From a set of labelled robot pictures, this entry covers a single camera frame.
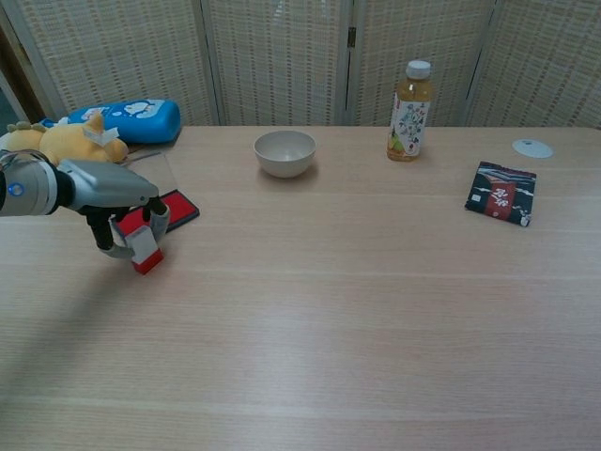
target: white bottle cap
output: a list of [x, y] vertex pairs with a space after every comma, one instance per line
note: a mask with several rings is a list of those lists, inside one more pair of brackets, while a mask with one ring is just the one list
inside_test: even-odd
[[407, 64], [407, 77], [413, 80], [423, 80], [430, 76], [430, 70], [430, 63], [416, 59]]

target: yellow plush toy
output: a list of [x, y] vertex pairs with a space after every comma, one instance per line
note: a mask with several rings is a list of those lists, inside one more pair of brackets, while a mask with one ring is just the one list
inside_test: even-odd
[[65, 159], [118, 163], [128, 155], [123, 141], [111, 135], [107, 137], [100, 114], [85, 124], [55, 125], [46, 129], [41, 124], [19, 122], [9, 125], [8, 131], [7, 150], [39, 150], [52, 164]]

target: white bowl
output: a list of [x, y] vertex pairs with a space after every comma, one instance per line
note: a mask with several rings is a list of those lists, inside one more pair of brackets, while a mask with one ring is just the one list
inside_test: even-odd
[[254, 142], [254, 154], [263, 170], [280, 179], [302, 174], [315, 153], [315, 140], [293, 130], [267, 133]]

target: plastic bottle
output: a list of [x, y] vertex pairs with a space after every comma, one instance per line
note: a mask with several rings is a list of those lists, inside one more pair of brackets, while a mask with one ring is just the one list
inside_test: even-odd
[[407, 80], [396, 86], [386, 152], [391, 160], [410, 162], [420, 154], [432, 101], [430, 71], [427, 61], [411, 61], [407, 65]]
[[128, 144], [165, 143], [173, 140], [181, 127], [174, 101], [152, 99], [88, 106], [72, 112], [69, 123], [86, 122], [96, 113], [104, 116], [106, 130], [116, 127], [119, 138]]

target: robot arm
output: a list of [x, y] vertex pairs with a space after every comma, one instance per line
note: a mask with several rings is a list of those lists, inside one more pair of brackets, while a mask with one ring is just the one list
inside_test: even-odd
[[142, 206], [156, 241], [169, 224], [159, 189], [125, 167], [73, 160], [54, 167], [35, 151], [0, 151], [0, 216], [51, 214], [59, 206], [84, 215], [98, 247], [110, 257], [132, 257], [131, 249], [114, 243], [111, 217], [120, 220]]

